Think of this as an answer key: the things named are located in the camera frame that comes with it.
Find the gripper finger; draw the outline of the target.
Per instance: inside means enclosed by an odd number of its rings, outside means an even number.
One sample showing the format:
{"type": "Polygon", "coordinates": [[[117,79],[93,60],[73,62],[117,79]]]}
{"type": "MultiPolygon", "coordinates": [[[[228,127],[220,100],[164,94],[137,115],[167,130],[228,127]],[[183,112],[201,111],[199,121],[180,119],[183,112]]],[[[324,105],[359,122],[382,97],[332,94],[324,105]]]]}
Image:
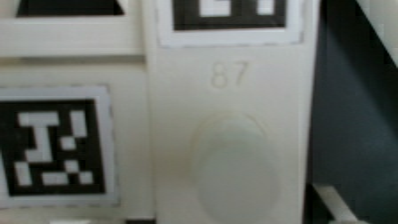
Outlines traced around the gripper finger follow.
{"type": "Polygon", "coordinates": [[[329,224],[368,224],[368,222],[363,221],[354,214],[336,187],[327,184],[315,184],[313,188],[332,216],[329,224]]]}

